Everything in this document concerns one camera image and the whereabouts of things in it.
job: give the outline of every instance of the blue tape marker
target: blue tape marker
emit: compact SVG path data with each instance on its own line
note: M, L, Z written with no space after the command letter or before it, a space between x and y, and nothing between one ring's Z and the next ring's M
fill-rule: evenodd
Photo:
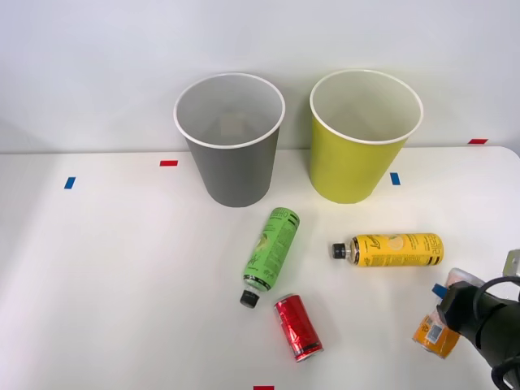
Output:
M397 172L390 172L390 178L392 179L393 185L401 185L401 181L399 180L399 175Z
M65 189L72 189L72 186L74 185L75 180L76 180L75 177L69 177L67 179L67 183L65 183Z

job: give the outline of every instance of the white wall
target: white wall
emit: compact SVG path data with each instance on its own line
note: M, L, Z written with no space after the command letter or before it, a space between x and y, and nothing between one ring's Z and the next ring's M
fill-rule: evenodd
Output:
M412 145L520 152L518 0L4 0L0 151L184 150L180 91L221 71L274 82L279 147L310 141L308 95L368 67L414 87Z

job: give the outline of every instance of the gray cup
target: gray cup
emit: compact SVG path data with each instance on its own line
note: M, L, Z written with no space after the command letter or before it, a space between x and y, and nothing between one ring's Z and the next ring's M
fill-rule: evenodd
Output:
M198 81L173 109L207 192L230 207L252 205L269 189L284 114L280 91L245 73Z

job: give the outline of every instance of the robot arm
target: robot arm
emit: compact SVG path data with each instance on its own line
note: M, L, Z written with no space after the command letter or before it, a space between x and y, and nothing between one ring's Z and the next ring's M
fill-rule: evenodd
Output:
M468 339L492 368L500 390L520 390L520 303L486 292L502 282L520 284L520 277L490 280L478 288L467 282L452 284L437 311L442 322Z

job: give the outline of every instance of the paper cup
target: paper cup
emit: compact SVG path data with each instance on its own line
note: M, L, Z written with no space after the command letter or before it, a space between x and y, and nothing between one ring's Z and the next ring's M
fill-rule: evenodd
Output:
M284 114L280 91L244 73L198 81L173 110L207 192L230 207L252 205L269 189Z
M310 180L326 199L368 197L423 120L419 96L380 71L345 70L322 78L310 94Z

